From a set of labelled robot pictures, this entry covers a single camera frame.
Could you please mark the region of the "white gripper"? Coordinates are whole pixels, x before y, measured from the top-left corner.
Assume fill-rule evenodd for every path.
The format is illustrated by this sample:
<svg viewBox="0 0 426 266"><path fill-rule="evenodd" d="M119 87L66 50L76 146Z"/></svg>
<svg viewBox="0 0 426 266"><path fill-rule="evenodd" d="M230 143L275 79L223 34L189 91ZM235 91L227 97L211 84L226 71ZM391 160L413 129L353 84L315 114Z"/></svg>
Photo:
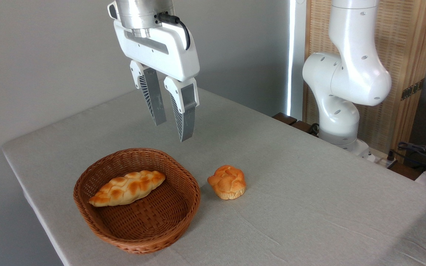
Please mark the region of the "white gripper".
<svg viewBox="0 0 426 266"><path fill-rule="evenodd" d="M149 29L147 38L135 37L119 20L114 20L114 29L123 53L132 59L130 69L135 87L142 91L156 126L167 121L157 76L160 71L170 76L164 79L164 85L170 93L180 141L191 138L199 105L194 77L200 65L194 40L186 50L183 27L166 23Z"/></svg>

